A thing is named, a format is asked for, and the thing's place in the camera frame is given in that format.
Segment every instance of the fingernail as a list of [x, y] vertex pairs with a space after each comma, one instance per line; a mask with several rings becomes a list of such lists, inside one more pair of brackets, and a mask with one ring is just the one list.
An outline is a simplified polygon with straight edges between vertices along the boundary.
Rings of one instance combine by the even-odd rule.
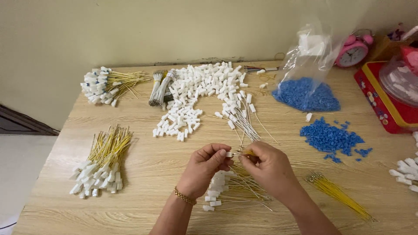
[[226, 152], [226, 150], [221, 149], [221, 150], [219, 151], [219, 154], [220, 154], [222, 157], [225, 157], [225, 156], [227, 155], [227, 152]]

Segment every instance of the right hand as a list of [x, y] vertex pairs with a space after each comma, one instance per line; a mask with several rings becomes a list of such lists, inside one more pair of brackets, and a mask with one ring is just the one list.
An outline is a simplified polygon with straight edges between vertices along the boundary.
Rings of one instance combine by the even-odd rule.
[[271, 196], [286, 205], [294, 193], [304, 191], [284, 152], [261, 141], [251, 143], [245, 150], [258, 157], [239, 156], [242, 166]]

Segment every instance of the wood grain surface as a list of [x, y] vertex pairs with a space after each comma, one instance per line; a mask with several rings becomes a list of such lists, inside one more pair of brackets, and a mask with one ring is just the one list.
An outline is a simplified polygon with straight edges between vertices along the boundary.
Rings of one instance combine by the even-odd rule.
[[[234, 67], [238, 65], [276, 67], [280, 61], [233, 64]], [[142, 70], [151, 74], [157, 69], [181, 67], [114, 70]], [[258, 88], [267, 78], [247, 75], [245, 81], [249, 87], [244, 90], [254, 94], [252, 102], [258, 117], [280, 145], [270, 139], [259, 123], [253, 122], [254, 127], [264, 141], [289, 156], [303, 187], [343, 234], [416, 234], [418, 218], [414, 214], [418, 211], [418, 194], [406, 185], [396, 183], [388, 173], [389, 169], [396, 167], [396, 161], [414, 156], [415, 141], [410, 135], [392, 135], [384, 130], [356, 84], [354, 71], [338, 68], [330, 71], [327, 82], [340, 100], [342, 110], [314, 113], [312, 118], [324, 116], [329, 123], [334, 120], [350, 121], [349, 131], [356, 132], [366, 142], [358, 147], [373, 148], [363, 161], [356, 162], [356, 156], [348, 157], [341, 153], [337, 156], [343, 163], [324, 160], [325, 153], [318, 152], [305, 143], [304, 137], [299, 136], [300, 128], [307, 125], [306, 114], [278, 103], [267, 89]], [[274, 81], [270, 79], [268, 83], [271, 87]], [[215, 111], [222, 110], [222, 102], [215, 96], [200, 98], [195, 105], [195, 108], [204, 111], [201, 126], [184, 143], [177, 142], [175, 137], [153, 138], [152, 129], [166, 112], [148, 106], [151, 90], [152, 83], [138, 85], [136, 91], [142, 96], [136, 99], [127, 93], [117, 108], [90, 105], [87, 98], [80, 94], [32, 190], [14, 234], [147, 234], [185, 169], [190, 153], [211, 142], [225, 143], [233, 148], [239, 146], [236, 133], [225, 120], [214, 115]], [[130, 126], [136, 138], [123, 162], [123, 190], [117, 194], [104, 192], [98, 198], [85, 200], [70, 195], [74, 182], [68, 178], [73, 166], [87, 158], [93, 135], [107, 130], [111, 124]], [[244, 145], [248, 143], [249, 140], [245, 139]], [[320, 171], [339, 184], [379, 222], [370, 224], [362, 221], [348, 208], [307, 184], [303, 179], [311, 171]], [[194, 207], [188, 234], [299, 234], [292, 215], [277, 201], [271, 204], [273, 212], [261, 207], [236, 210], [258, 220], [219, 211], [205, 212], [203, 204], [200, 199]]]

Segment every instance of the hand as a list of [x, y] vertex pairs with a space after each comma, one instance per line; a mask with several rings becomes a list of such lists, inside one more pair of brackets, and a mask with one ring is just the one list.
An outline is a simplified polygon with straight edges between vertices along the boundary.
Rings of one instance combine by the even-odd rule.
[[304, 191], [284, 152], [260, 141], [251, 143], [245, 150], [258, 157], [239, 156], [242, 166], [271, 196], [286, 205], [293, 193]]
[[231, 147], [212, 143], [192, 153], [189, 163], [177, 184], [177, 190], [184, 196], [196, 200], [203, 196], [216, 172], [229, 171], [234, 161], [227, 158]]

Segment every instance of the gold bracelet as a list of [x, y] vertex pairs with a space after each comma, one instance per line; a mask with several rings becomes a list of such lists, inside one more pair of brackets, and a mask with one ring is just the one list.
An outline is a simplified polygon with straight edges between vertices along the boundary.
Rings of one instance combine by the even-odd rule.
[[174, 194], [178, 197], [180, 197], [182, 200], [184, 200], [185, 202], [191, 204], [192, 206], [196, 205], [197, 201], [196, 200], [192, 200], [186, 196], [184, 196], [183, 194], [179, 193], [177, 190], [177, 186], [174, 187]]

